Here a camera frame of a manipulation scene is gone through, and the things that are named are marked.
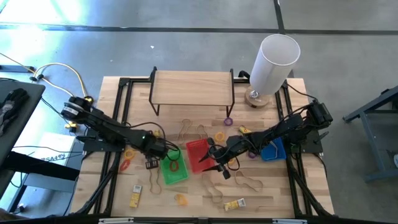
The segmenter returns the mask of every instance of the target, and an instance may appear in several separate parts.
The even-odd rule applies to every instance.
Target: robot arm
[[[124,148],[126,144],[143,153],[147,158],[164,159],[168,149],[164,139],[157,138],[152,131],[131,129],[106,116],[101,110],[79,97],[71,97],[65,103],[61,115],[78,124],[85,124],[99,133],[107,143]]]
[[[301,112],[295,113],[300,110],[307,110],[304,118],[301,116]],[[207,170],[223,172],[224,178],[228,179],[231,175],[224,165],[232,158],[245,153],[246,151],[259,155],[264,146],[279,137],[282,137],[289,143],[300,144],[306,140],[307,134],[310,131],[326,128],[332,121],[333,118],[325,104],[313,101],[310,104],[293,111],[291,114],[284,117],[278,124],[265,131],[247,133],[243,136],[229,137],[226,140],[226,147],[216,145],[214,140],[209,138],[209,151],[205,156],[203,156],[200,162],[209,157],[213,158],[218,164]]]

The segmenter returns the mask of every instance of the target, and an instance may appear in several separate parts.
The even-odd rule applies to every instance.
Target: wooden shelf top
[[[152,103],[231,106],[231,79],[230,72],[156,71]]]

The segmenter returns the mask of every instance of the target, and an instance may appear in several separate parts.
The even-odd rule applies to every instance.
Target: concrete floor
[[[394,0],[280,0],[287,29],[397,30],[398,2]],[[213,1],[40,1],[9,0],[0,22],[39,22],[91,26],[277,28],[271,0]],[[155,65],[164,70],[251,71],[259,45],[268,34],[64,32],[32,26],[0,30],[0,52],[38,67],[62,62],[83,76],[95,98],[105,75],[149,75]],[[302,56],[295,77],[305,79],[307,90],[323,101],[334,117],[323,139],[331,199],[337,215],[345,218],[398,222],[398,179],[365,184],[362,177],[376,171],[370,146],[359,121],[344,124],[343,115],[397,85],[396,35],[291,35]],[[10,64],[0,58],[0,64]],[[45,71],[54,83],[81,94],[78,80],[61,67]],[[27,81],[24,74],[1,76]],[[48,87],[44,98],[61,110],[68,96]],[[34,116],[50,116],[41,129],[66,133],[64,121],[40,104]],[[70,194],[34,190],[22,199],[32,209],[23,215],[62,214]],[[37,209],[37,204],[59,206]]]

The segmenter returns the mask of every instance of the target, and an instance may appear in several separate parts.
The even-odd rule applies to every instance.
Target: small toy
[[[174,199],[177,201],[178,205],[188,205],[188,200],[182,194],[176,194]]]
[[[237,199],[232,202],[225,203],[224,209],[227,212],[229,210],[240,208],[240,207],[245,207],[245,206],[246,206],[246,203],[244,202],[244,198],[241,198],[241,199]]]
[[[142,186],[141,185],[135,185],[133,190],[132,190],[132,195],[130,199],[130,207],[132,208],[137,208],[138,207],[138,201],[139,201],[139,196],[141,194]]]
[[[250,130],[248,130],[248,129],[247,129],[245,126],[243,126],[243,125],[240,125],[239,131],[240,131],[242,134],[247,134],[247,133],[250,133],[250,132],[251,132]]]

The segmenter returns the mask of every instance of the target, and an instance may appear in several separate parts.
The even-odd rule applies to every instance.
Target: black metal stand
[[[156,75],[156,71],[157,68],[156,66],[154,66],[154,69],[152,70],[152,72],[150,73],[149,76],[149,80],[150,80],[150,91],[149,91],[149,103],[150,106],[152,107],[152,109],[155,111],[156,116],[159,116],[159,110],[160,110],[160,106],[161,104],[157,105],[157,108],[155,108],[153,102],[152,102],[152,93],[154,90],[154,81],[155,81],[155,75]],[[231,68],[231,70],[229,71],[231,73],[231,82],[232,82],[232,88],[231,88],[231,92],[232,92],[232,104],[231,106],[227,106],[226,107],[226,117],[229,118],[231,112],[232,112],[232,108],[234,107],[235,104],[235,88],[234,88],[234,70]]]

